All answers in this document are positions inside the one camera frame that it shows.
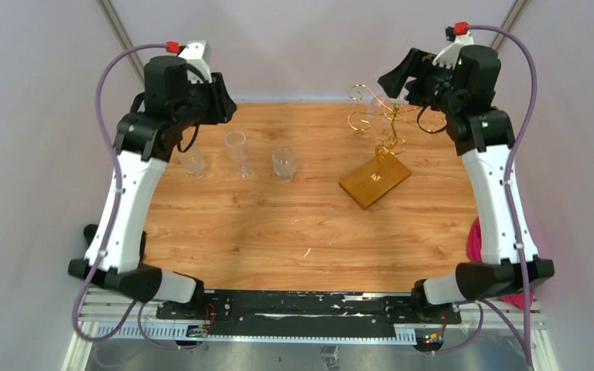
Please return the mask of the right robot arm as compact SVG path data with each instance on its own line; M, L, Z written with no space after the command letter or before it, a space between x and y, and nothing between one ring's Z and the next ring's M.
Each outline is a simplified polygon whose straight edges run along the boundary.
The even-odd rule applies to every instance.
M480 221L481 259L451 273L417 281L411 312L420 322L439 316L442 305L475 301L535 288L555 274L539 256L521 216L514 162L516 136L510 117L493 105L501 62L487 46L464 46L453 67L436 66L434 55L412 48L377 82L391 98L444 114L445 130L468 172Z

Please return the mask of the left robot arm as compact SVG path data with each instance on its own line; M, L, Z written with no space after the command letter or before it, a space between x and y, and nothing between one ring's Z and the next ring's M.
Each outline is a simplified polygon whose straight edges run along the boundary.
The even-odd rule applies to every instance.
M118 122L114 152L119 169L113 175L98 224L84 231L90 246L69 263L70 275L142 303L174 301L185 318L206 309L203 282L185 274L142 263L143 230L155 188L172 151L190 127L224 124L237 110L221 73L202 56L156 56L144 66L145 90Z

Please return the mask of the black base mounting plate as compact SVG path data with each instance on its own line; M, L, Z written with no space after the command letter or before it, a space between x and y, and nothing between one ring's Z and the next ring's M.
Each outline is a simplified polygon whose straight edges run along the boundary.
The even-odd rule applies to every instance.
M202 308L171 301L156 318L205 320L209 337L260 339L388 340L396 325L417 328L458 325L461 315L451 305L417 311L409 294L345 291L207 290Z

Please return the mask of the clear wine glass back top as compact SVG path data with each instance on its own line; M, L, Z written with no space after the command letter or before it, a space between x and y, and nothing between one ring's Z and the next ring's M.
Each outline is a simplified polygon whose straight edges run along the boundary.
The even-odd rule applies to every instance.
M378 83L371 85L374 95L367 104L366 120L369 125L383 131L387 129L391 123L391 110L394 105L394 100L387 96Z

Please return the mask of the clear ribbed wine glass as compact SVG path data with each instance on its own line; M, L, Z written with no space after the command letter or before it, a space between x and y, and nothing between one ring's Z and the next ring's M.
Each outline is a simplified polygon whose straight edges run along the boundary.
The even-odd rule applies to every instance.
M207 173L207 163L198 147L180 152L178 158L183 168L195 179L203 178Z

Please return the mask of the pink cloth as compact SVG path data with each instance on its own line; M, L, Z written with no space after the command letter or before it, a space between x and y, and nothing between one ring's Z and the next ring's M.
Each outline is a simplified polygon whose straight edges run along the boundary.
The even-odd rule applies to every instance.
M471 261L481 261L482 260L482 233L480 227L480 220L479 218L475 218L471 227L469 229L467 241L466 241L466 256ZM510 305L513 305L521 310L524 310L525 305L525 295L523 293L517 294L508 294L500 296L500 300L504 301Z

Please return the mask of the aluminium frame rail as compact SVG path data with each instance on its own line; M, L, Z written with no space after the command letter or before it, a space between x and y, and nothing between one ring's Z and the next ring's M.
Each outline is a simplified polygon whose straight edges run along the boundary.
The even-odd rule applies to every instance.
M522 312L500 301L422 316L405 293L210 290L187 315L169 302L130 306L89 292L63 369L557 370L538 308L531 356Z

